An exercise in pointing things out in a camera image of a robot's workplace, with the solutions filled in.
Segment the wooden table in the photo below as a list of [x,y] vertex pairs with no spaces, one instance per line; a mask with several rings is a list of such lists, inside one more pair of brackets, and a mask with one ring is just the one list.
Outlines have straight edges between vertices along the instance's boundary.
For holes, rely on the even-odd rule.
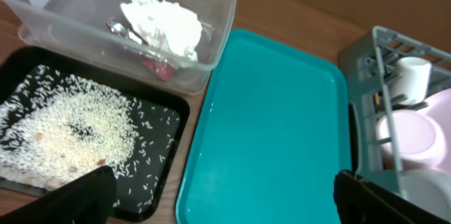
[[[4,61],[13,50],[24,45],[17,36],[20,25],[21,21],[9,7],[0,4],[0,61]],[[365,30],[352,23],[297,0],[237,0],[233,28],[251,30],[332,63],[336,63],[336,54],[341,49],[365,33]],[[185,97],[190,104],[191,114],[158,208],[144,223],[175,223],[175,201],[204,95],[205,92],[195,97]],[[0,189],[0,215],[34,199],[28,195]],[[109,223],[126,222],[110,219]]]

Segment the dish rack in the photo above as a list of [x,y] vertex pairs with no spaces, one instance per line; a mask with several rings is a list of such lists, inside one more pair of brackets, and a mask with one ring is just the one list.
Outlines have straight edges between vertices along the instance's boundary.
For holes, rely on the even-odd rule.
[[[407,97],[401,94],[390,98],[389,86],[402,77],[393,69],[396,61],[406,56],[422,57],[432,63],[428,97],[451,87],[450,54],[385,27],[374,27],[338,56],[338,67],[345,75],[348,88],[354,172],[404,198],[400,179],[403,167],[392,110]],[[402,108],[419,110],[426,106],[421,102]],[[383,116],[387,116],[390,137],[378,139],[376,121]],[[381,145],[389,143],[394,168],[384,169]]]

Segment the plastic container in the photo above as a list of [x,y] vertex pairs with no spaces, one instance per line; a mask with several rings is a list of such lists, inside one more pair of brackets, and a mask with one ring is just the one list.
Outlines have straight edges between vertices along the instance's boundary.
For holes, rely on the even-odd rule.
[[[202,22],[202,38],[196,48],[199,60],[192,62],[110,33],[105,22],[122,15],[120,3],[130,0],[4,1],[22,20],[19,35],[26,43],[187,94],[201,92],[217,66],[236,5],[236,0],[167,0],[194,11]],[[133,56],[131,51],[137,50],[146,54],[150,50],[188,67],[177,69],[170,80],[162,81]]]

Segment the uncooked rice grain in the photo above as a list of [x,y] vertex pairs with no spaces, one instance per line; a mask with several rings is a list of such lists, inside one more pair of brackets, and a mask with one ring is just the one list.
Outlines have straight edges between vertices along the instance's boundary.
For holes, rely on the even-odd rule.
[[[104,164],[111,167],[123,165],[132,153],[134,138],[139,134],[128,119],[130,102],[126,97],[115,89],[74,75],[67,77],[66,82],[73,85],[52,90],[49,82],[43,82],[48,89],[40,87],[36,97],[30,98],[35,110],[7,129],[2,141],[17,135],[21,144],[14,151],[0,149],[1,177],[15,182],[32,178],[32,185],[44,188],[51,178],[68,183],[91,172],[99,160],[105,160]],[[0,105],[1,124],[6,123],[8,113],[13,111],[11,105],[7,102]],[[74,128],[84,133],[74,133]],[[42,134],[42,140],[35,140],[37,133]],[[78,171],[68,172],[70,166]],[[116,176],[121,174],[117,168],[115,171]]]

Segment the pink plate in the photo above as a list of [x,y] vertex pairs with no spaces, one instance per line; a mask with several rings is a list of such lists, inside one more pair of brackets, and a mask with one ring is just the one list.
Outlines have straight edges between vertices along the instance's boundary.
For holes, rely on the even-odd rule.
[[[446,89],[428,97],[425,102],[427,108],[419,112],[434,119],[443,129],[447,141],[447,151],[451,152],[451,89]],[[438,165],[439,169],[451,173],[451,155],[447,155],[443,162]]]
[[[406,169],[434,168],[441,164],[447,153],[445,136],[439,124],[428,116],[416,111],[393,111],[395,133],[400,156]],[[379,139],[390,136],[387,118],[377,124]],[[385,162],[393,161],[390,143],[381,146]]]

